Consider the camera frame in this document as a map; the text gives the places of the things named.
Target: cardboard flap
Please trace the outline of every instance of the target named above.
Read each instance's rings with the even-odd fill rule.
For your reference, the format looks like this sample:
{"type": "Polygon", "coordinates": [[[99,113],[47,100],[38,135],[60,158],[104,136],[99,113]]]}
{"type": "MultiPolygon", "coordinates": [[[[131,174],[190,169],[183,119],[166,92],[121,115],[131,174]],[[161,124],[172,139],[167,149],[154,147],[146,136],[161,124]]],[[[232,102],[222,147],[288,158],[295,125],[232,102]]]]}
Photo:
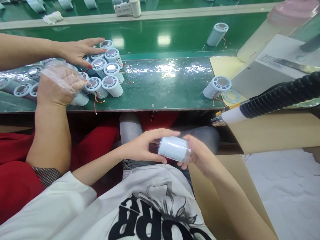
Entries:
{"type": "MultiPolygon", "coordinates": [[[[253,207],[274,231],[268,214],[241,155],[216,156],[242,187],[253,207]]],[[[240,240],[212,182],[194,165],[189,165],[192,186],[206,226],[217,240],[240,240]]]]}
{"type": "Polygon", "coordinates": [[[311,113],[272,113],[228,125],[244,154],[320,146],[320,120],[311,113]]]}

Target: gloved hand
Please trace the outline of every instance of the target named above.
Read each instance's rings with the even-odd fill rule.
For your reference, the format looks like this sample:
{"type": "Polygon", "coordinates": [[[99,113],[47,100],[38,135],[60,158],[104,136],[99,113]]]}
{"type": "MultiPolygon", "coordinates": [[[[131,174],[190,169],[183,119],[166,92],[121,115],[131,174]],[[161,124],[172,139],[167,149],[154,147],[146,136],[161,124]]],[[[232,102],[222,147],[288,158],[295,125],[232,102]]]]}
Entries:
{"type": "Polygon", "coordinates": [[[41,72],[37,103],[65,107],[86,84],[70,64],[52,61],[41,72]]]}

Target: person's lap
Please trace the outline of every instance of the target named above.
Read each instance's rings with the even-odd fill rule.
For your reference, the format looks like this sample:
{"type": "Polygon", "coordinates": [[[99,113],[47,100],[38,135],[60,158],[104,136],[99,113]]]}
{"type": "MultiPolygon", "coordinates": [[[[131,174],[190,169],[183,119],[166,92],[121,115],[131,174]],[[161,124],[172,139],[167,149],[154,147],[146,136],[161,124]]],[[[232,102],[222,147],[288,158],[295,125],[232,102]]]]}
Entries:
{"type": "MultiPolygon", "coordinates": [[[[139,119],[133,112],[125,112],[121,114],[120,135],[121,135],[122,144],[132,141],[142,133],[143,133],[143,130],[141,128],[139,119]]],[[[217,152],[220,137],[216,129],[212,127],[207,127],[207,126],[192,128],[189,130],[181,131],[181,134],[179,137],[183,137],[187,134],[190,134],[196,137],[197,139],[199,139],[200,141],[202,141],[214,154],[217,152]]],[[[123,161],[123,170],[131,170],[136,167],[148,166],[153,164],[158,164],[158,163],[125,159],[123,161]]],[[[189,169],[187,168],[183,170],[176,163],[173,166],[179,169],[191,184],[189,169]]]]}

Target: red sleeve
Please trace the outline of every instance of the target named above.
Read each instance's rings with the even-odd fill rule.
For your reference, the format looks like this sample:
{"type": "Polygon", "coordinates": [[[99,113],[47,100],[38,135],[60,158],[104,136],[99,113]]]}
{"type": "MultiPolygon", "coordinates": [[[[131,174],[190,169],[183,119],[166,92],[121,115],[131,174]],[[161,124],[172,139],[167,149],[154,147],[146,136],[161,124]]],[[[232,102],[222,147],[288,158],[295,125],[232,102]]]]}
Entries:
{"type": "Polygon", "coordinates": [[[19,161],[0,166],[0,225],[38,196],[44,186],[32,167],[19,161]]]}

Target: black flexible hose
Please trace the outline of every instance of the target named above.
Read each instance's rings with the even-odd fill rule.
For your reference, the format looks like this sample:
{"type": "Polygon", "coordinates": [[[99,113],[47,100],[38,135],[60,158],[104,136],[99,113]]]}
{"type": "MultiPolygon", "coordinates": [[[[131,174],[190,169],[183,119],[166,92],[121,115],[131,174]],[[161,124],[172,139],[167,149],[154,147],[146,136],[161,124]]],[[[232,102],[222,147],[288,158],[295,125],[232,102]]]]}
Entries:
{"type": "Polygon", "coordinates": [[[254,118],[317,97],[320,97],[320,72],[313,72],[240,105],[240,110],[245,117],[254,118]]]}

